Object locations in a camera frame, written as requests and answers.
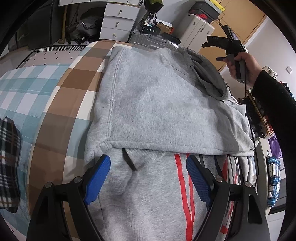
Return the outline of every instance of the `metal screw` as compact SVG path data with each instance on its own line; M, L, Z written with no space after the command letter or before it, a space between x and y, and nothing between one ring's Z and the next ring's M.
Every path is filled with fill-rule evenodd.
M45 183L45 188L50 188L52 186L52 182Z
M215 177L215 180L219 183L223 182L223 178L222 177Z
M245 185L248 187L248 188L251 188L253 185L252 185L252 183L250 183L250 182L245 182Z
M74 178L74 182L75 183L80 183L82 181L82 178L81 177L75 177Z

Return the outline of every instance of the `light switch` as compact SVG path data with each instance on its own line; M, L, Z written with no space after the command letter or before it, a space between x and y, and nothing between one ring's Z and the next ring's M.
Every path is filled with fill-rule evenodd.
M286 71L290 74L290 73L292 73L293 69L292 69L290 66L288 66L288 67L286 68Z

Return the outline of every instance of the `cardboard box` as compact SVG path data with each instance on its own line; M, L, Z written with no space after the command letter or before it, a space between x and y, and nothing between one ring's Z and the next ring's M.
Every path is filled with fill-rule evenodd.
M162 23L158 23L158 24L156 24L156 27L159 27L161 30L160 30L160 33L162 34L162 33L167 33L167 34L169 34L170 32L171 32L171 30L172 30L172 28L171 27L169 27L169 26L166 26L166 25L164 25L164 24L162 24Z

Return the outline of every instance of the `human hand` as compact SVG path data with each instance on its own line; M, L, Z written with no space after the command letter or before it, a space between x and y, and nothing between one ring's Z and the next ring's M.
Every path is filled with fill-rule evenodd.
M262 71L262 68L260 67L256 59L249 53L239 52L238 55L234 58L234 60L236 61L240 61L242 59L246 61L246 66L247 66L247 69L249 70L249 76L248 76L249 78L247 81L247 85L250 87L253 87L258 75ZM223 62L227 63L227 67L229 69L231 77L236 79L237 71L236 71L235 65L233 65L226 58L223 59Z

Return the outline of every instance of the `black box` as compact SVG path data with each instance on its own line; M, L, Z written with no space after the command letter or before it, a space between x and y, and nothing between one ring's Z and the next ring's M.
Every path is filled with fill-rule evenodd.
M202 11L204 14L206 14L208 17L210 17L213 20L217 19L220 15L220 12L217 12L211 5L206 3L206 1L195 2L195 4L191 7L189 13L197 15L196 13L199 10Z
M142 34L152 34L152 35L159 35L161 29L159 27L155 26L148 26L148 25L143 25L140 32Z
M199 9L199 10L193 9L193 10L190 10L189 13L194 14L194 15L206 20L208 23L211 23L214 21L214 19L210 15L208 15L206 12L204 12L201 9Z

